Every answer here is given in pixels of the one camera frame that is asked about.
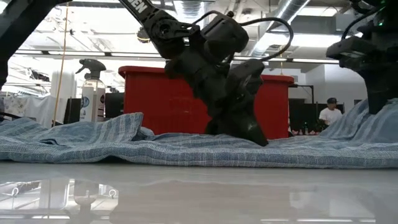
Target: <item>bottle label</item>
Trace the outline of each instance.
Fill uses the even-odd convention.
[[[81,91],[80,121],[93,121],[94,88],[83,87]]]
[[[96,120],[97,122],[104,121],[104,108],[105,108],[105,89],[104,88],[97,88],[96,94]]]

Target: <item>blue striped towel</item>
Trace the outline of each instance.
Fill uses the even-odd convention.
[[[376,115],[365,100],[320,136],[270,141],[260,147],[227,135],[154,135],[142,113],[103,123],[43,128],[21,118],[0,124],[0,160],[83,163],[114,156],[136,164],[213,167],[398,167],[398,100]]]

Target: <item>spray bottle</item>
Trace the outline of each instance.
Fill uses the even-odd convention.
[[[102,122],[104,121],[105,84],[100,80],[101,71],[105,71],[104,64],[93,59],[81,59],[83,65],[79,71],[88,68],[85,82],[81,91],[80,121]]]

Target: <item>red container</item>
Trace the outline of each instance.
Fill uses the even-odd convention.
[[[125,66],[124,113],[143,112],[143,126],[155,134],[204,133],[210,117],[183,79],[169,79],[163,68]],[[254,110],[268,139],[287,138],[288,86],[292,77],[262,75]]]

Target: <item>table surface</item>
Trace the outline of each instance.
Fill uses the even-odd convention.
[[[0,164],[0,223],[398,222],[398,170]]]

